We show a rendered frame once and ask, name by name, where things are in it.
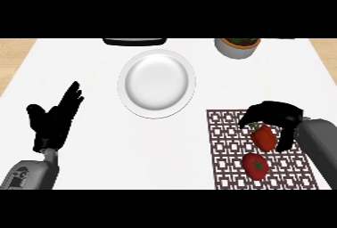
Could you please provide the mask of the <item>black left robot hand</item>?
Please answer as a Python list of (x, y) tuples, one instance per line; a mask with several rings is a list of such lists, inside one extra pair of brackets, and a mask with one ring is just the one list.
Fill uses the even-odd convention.
[(73, 119), (85, 100), (79, 87), (79, 82), (75, 82), (60, 104), (50, 111), (45, 111), (39, 104), (30, 104), (27, 107), (30, 127), (36, 132), (33, 145), (36, 152), (44, 153), (47, 149), (58, 151), (64, 147)]

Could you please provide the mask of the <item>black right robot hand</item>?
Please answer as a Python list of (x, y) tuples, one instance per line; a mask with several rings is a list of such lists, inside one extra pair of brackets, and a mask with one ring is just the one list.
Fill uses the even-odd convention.
[(239, 121), (240, 128), (255, 122), (264, 122), (283, 129), (277, 151), (289, 151), (293, 148), (296, 127), (304, 122), (304, 110), (293, 104), (265, 101), (249, 107)]

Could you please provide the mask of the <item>red bell pepper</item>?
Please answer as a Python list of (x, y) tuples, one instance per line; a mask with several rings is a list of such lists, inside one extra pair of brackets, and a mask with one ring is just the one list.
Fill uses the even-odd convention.
[(264, 125), (259, 130), (251, 135), (251, 138), (255, 145), (262, 151), (270, 152), (276, 149), (277, 138), (271, 131), (271, 128), (267, 125)]

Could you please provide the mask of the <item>brown patterned placemat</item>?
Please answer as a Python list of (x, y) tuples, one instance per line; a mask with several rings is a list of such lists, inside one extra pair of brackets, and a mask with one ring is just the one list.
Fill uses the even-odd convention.
[[(298, 142), (289, 151), (265, 152), (255, 145), (251, 135), (264, 123), (240, 128), (239, 120), (246, 110), (208, 110), (211, 154), (215, 187), (218, 190), (317, 190), (317, 178), (308, 162), (308, 155)], [(270, 172), (255, 181), (243, 168), (243, 157), (259, 154), (268, 162)]]

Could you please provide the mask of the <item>white plate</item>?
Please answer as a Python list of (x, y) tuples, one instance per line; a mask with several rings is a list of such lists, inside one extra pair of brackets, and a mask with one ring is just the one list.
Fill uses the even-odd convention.
[(191, 63), (174, 51), (157, 49), (138, 54), (122, 69), (120, 100), (143, 118), (172, 117), (188, 106), (196, 89)]

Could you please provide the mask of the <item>red tomato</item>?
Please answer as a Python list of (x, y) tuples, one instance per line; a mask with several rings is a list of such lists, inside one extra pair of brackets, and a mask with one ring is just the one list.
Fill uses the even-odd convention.
[(270, 172), (268, 161), (256, 153), (249, 153), (243, 157), (243, 168), (246, 169), (248, 176), (255, 181), (261, 181)]

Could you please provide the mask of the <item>grey plant pot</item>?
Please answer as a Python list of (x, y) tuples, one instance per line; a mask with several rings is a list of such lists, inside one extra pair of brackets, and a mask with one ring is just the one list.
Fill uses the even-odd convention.
[(243, 45), (236, 45), (225, 38), (215, 39), (215, 46), (221, 54), (228, 58), (237, 59), (237, 60), (243, 60), (252, 56), (252, 54), (256, 52), (259, 43), (261, 43), (261, 39), (258, 39), (253, 45), (243, 46)]

